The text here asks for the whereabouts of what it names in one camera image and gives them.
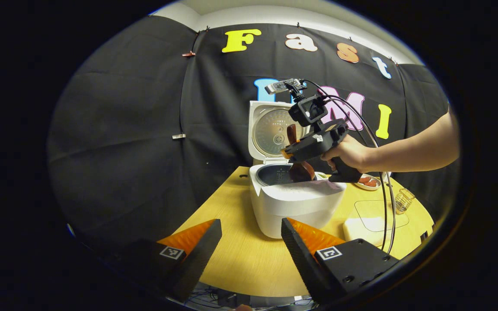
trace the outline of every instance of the red food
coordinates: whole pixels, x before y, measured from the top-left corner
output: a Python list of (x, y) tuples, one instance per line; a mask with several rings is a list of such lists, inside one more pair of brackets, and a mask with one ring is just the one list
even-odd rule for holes
[(363, 178), (361, 178), (361, 179), (358, 180), (358, 182), (361, 183), (361, 184), (365, 184), (365, 183), (367, 183), (369, 181), (370, 181), (370, 177), (363, 177)]
[(365, 183), (364, 185), (368, 186), (368, 187), (376, 187), (377, 186), (377, 181), (375, 181), (374, 179), (372, 179), (371, 181)]

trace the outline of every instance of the yellow table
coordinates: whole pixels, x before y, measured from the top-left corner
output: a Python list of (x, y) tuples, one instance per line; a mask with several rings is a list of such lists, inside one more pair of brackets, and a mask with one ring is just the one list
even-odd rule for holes
[[(249, 178), (240, 177), (248, 174), (248, 167), (238, 167), (176, 230), (179, 232), (214, 218), (221, 220), (222, 238), (203, 271), (200, 282), (245, 295), (266, 297), (308, 295), (283, 240), (268, 238), (259, 229), (249, 197)], [(393, 179), (391, 184), (393, 194), (396, 195), (402, 187)], [(385, 187), (389, 200), (389, 187)], [(373, 205), (369, 204), (374, 207), (364, 209), (364, 201), (375, 201)], [(344, 205), (350, 205), (348, 208), (352, 208), (350, 218), (381, 216), (383, 219), (384, 216), (381, 189), (367, 191), (348, 184), (340, 207)], [(321, 230), (344, 239), (340, 213), (338, 213), (340, 207)], [(396, 216), (395, 242), (391, 255), (400, 259), (412, 252), (420, 245), (420, 236), (424, 232), (431, 234), (432, 225), (433, 220), (430, 215), (415, 199), (405, 214)], [(389, 217), (388, 228), (391, 228)], [(387, 232), (385, 251), (389, 246), (390, 232), (391, 230)]]

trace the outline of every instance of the human arm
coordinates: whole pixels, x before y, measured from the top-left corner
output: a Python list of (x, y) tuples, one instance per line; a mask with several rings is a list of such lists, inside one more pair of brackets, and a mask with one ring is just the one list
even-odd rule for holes
[(360, 173), (369, 171), (432, 171), (453, 163), (459, 157), (459, 133), (455, 117), (447, 112), (417, 135), (379, 148), (369, 148), (347, 135), (321, 159), (335, 169), (330, 160), (340, 157)]

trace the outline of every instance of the small plate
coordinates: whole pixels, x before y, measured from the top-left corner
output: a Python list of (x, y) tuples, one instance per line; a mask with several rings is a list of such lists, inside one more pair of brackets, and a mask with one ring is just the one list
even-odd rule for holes
[(376, 181), (377, 186), (376, 187), (370, 187), (370, 186), (367, 186), (367, 185), (363, 185), (361, 183), (354, 183), (354, 185), (356, 185), (357, 187), (361, 187), (362, 189), (366, 189), (366, 190), (378, 190), (380, 188), (381, 183), (380, 183), (379, 179), (377, 179), (374, 176), (368, 175), (368, 174), (363, 174), (361, 176), (361, 178), (364, 178), (364, 177), (370, 177), (371, 180), (374, 179)]

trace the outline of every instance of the cable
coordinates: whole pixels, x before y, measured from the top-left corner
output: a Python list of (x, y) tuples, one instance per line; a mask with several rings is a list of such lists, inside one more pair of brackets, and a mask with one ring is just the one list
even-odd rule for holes
[[(313, 85), (318, 87), (318, 89), (320, 91), (322, 91), (322, 94), (324, 94), (325, 96), (328, 96), (330, 98), (337, 98), (337, 99), (341, 100), (344, 104), (346, 104), (349, 108), (351, 108), (352, 112), (354, 114), (356, 114), (358, 116), (358, 118), (365, 125), (365, 129), (368, 132), (368, 135), (370, 136), (370, 138), (372, 138), (372, 141), (374, 142), (375, 147), (376, 148), (379, 147), (376, 138), (374, 137), (374, 135), (372, 135), (372, 130), (371, 130), (370, 126), (368, 126), (368, 123), (366, 123), (364, 118), (362, 118), (362, 116), (356, 111), (356, 109), (350, 103), (348, 103), (346, 100), (344, 100), (343, 98), (341, 98), (339, 96), (327, 94), (318, 84), (316, 84), (308, 79), (301, 79), (301, 81), (302, 82), (307, 81), (307, 82), (312, 83)], [(345, 114), (345, 116), (348, 118), (348, 120), (351, 123), (351, 125), (353, 126), (353, 128), (356, 130), (356, 126), (354, 125), (352, 120), (348, 117), (348, 114), (339, 106), (339, 104), (336, 101), (333, 101), (333, 102)], [(362, 141), (366, 144), (366, 141), (364, 140), (364, 137), (362, 136), (362, 134), (360, 134), (360, 131), (357, 131), (357, 133), (361, 136)], [(385, 211), (385, 214), (384, 214), (385, 222), (384, 222), (384, 226), (383, 226), (383, 242), (382, 242), (382, 250), (383, 250), (383, 248), (385, 246), (385, 240), (387, 237), (387, 200), (386, 200), (385, 187), (383, 185), (383, 178), (382, 178), (381, 173), (382, 172), (378, 172), (378, 174), (380, 176), (380, 185), (382, 187), (382, 192), (383, 192), (383, 204), (384, 204), (384, 211)], [(385, 173), (386, 173), (386, 177), (387, 177), (387, 185), (389, 185), (389, 194), (391, 195), (391, 205), (392, 205), (392, 209), (393, 209), (393, 228), (391, 231), (391, 241), (389, 242), (389, 250), (387, 251), (387, 253), (389, 254), (391, 252), (391, 247), (393, 246), (393, 240), (395, 239), (395, 198), (393, 197), (393, 188), (391, 187), (391, 179), (389, 178), (389, 174), (387, 172), (385, 172)]]

